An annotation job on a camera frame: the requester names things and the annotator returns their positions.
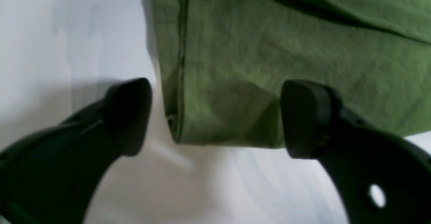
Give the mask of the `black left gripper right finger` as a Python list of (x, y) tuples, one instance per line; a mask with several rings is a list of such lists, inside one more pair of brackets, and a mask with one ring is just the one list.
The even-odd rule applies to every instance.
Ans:
[(375, 128), (322, 84), (285, 81), (280, 108), (289, 156), (323, 166), (351, 224), (430, 223), (426, 151)]

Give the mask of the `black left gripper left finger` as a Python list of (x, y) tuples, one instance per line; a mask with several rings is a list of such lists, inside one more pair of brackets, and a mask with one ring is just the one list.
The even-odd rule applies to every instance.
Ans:
[(103, 99), (1, 152), (1, 217), (11, 224), (82, 224), (111, 164), (139, 154), (152, 106), (146, 78), (112, 85)]

